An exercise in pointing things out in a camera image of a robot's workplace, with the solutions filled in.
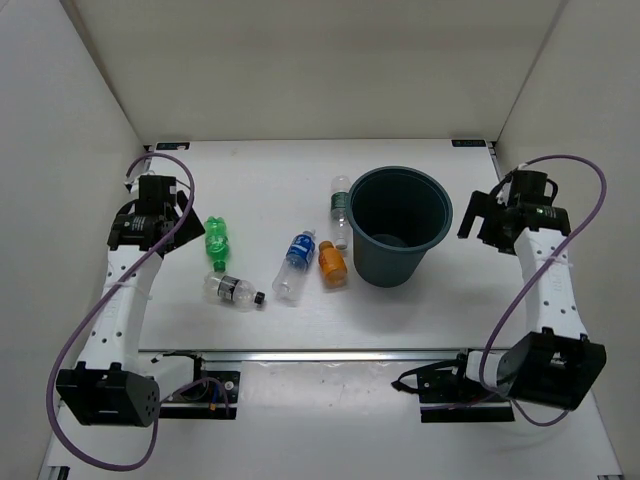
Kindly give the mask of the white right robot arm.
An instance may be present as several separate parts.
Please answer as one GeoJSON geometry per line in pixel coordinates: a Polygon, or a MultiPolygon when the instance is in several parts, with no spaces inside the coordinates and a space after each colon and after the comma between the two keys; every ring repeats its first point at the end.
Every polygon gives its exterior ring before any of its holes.
{"type": "Polygon", "coordinates": [[[524,282],[515,302],[526,308],[527,334],[502,354],[489,348],[468,354],[449,375],[449,387],[470,400],[484,388],[508,400],[575,410],[606,363],[603,345],[589,339],[573,294],[568,249],[573,229],[554,206],[558,187],[547,174],[515,170],[491,192],[472,193],[459,238],[476,219],[478,237],[517,257],[524,282]]]}

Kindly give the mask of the aluminium table rail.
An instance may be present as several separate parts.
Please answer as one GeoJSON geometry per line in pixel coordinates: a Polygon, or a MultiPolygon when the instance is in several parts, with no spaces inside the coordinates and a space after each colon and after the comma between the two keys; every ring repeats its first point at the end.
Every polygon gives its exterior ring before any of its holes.
{"type": "Polygon", "coordinates": [[[430,362],[454,359],[456,349],[378,350],[200,350],[208,362],[238,363],[344,363],[344,362],[430,362]]]}

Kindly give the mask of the green soda bottle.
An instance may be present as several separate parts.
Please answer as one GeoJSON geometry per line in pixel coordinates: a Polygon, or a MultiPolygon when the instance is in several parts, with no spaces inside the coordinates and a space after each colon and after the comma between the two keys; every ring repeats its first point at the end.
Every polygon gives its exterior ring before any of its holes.
{"type": "Polygon", "coordinates": [[[227,225],[222,217],[210,216],[204,223],[205,251],[215,272],[225,272],[230,255],[227,225]]]}

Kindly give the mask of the black left corner label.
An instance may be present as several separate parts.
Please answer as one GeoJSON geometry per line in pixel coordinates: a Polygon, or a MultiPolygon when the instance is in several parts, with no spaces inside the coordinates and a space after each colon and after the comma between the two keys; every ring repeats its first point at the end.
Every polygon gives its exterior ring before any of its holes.
{"type": "Polygon", "coordinates": [[[159,142],[155,145],[155,151],[184,151],[190,148],[190,142],[159,142]]]}

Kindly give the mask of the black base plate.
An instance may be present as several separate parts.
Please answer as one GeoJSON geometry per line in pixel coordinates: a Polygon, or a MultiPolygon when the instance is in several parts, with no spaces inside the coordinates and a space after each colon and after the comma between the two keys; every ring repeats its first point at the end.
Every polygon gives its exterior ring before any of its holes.
{"type": "Polygon", "coordinates": [[[161,419],[235,420],[241,385],[238,370],[210,367],[201,353],[171,351],[156,355],[161,419]]]}
{"type": "Polygon", "coordinates": [[[397,392],[416,395],[422,424],[508,423],[511,404],[465,376],[467,356],[407,370],[391,383],[397,392]]]}

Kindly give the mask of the clear bottle green label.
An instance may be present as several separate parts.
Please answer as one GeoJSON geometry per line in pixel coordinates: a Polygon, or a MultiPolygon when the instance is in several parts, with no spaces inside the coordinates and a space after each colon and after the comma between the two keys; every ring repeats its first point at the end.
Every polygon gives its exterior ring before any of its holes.
{"type": "Polygon", "coordinates": [[[351,182],[347,176],[340,175],[331,182],[330,215],[333,244],[338,250],[345,251],[349,245],[350,225],[346,214],[347,197],[351,182]]]}

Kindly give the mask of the dark green plastic bin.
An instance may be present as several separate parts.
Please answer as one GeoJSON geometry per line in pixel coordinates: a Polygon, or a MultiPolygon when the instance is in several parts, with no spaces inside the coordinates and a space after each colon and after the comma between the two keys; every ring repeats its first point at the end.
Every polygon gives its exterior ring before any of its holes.
{"type": "Polygon", "coordinates": [[[453,205],[431,176],[386,166],[355,181],[346,214],[356,272],[371,285],[394,288],[408,281],[425,254],[446,237],[453,205]]]}

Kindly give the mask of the black right corner label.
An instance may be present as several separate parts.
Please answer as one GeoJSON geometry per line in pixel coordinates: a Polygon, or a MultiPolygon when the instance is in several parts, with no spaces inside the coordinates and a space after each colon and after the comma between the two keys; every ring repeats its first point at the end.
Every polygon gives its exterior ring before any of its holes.
{"type": "Polygon", "coordinates": [[[454,148],[485,148],[486,142],[482,139],[452,139],[454,148]]]}

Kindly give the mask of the clear bottle black label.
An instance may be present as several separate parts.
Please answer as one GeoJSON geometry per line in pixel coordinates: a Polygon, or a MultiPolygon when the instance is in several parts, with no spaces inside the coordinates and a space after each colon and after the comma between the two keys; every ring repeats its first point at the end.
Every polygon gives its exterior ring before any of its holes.
{"type": "Polygon", "coordinates": [[[233,307],[239,311],[260,309],[266,302],[265,293],[249,281],[215,271],[204,278],[203,298],[209,304],[233,307]]]}

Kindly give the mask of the orange juice bottle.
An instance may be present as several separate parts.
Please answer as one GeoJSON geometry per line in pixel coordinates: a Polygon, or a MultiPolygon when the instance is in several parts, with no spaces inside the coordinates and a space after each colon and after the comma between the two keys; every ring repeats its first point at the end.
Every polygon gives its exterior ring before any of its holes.
{"type": "Polygon", "coordinates": [[[345,285],[348,272],[340,251],[330,241],[321,242],[318,249],[318,262],[326,285],[331,288],[345,285]]]}

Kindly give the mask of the black corner label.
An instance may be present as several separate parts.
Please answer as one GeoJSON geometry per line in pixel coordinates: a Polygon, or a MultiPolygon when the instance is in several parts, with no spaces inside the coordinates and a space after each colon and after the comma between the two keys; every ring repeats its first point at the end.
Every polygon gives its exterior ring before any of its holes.
{"type": "Polygon", "coordinates": [[[454,148],[485,148],[486,142],[482,139],[452,139],[454,148]]]}
{"type": "Polygon", "coordinates": [[[159,142],[155,145],[155,151],[184,151],[190,148],[190,142],[159,142]]]}

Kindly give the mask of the blue label water bottle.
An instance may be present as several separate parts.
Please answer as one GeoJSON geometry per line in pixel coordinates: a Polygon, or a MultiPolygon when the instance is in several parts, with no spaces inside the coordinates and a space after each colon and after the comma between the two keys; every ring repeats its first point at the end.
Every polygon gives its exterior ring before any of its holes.
{"type": "Polygon", "coordinates": [[[280,270],[272,282],[272,289],[278,300],[290,304],[299,300],[315,249],[313,229],[303,230],[292,239],[280,270]]]}

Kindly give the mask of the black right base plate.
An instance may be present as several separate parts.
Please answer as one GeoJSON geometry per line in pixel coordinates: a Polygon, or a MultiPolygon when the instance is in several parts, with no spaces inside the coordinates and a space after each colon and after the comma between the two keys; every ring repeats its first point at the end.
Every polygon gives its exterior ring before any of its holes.
{"type": "Polygon", "coordinates": [[[391,383],[397,392],[416,395],[422,424],[508,423],[511,404],[465,376],[467,356],[407,370],[391,383]]]}

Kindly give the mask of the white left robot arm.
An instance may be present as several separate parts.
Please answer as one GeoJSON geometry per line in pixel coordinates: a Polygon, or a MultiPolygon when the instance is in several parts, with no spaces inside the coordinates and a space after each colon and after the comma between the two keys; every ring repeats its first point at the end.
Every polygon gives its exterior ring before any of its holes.
{"type": "Polygon", "coordinates": [[[139,354],[150,290],[164,257],[203,234],[175,178],[140,177],[136,198],[112,223],[103,289],[113,296],[99,308],[87,342],[72,369],[55,386],[82,425],[147,427],[175,391],[188,400],[206,395],[210,377],[192,354],[152,359],[139,354]]]}

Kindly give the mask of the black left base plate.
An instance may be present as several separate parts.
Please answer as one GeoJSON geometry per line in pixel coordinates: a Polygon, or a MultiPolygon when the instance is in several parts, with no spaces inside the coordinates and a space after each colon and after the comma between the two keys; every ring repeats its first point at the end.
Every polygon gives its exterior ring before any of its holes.
{"type": "Polygon", "coordinates": [[[201,353],[171,351],[156,355],[161,419],[235,420],[241,385],[238,370],[210,367],[201,353]]]}

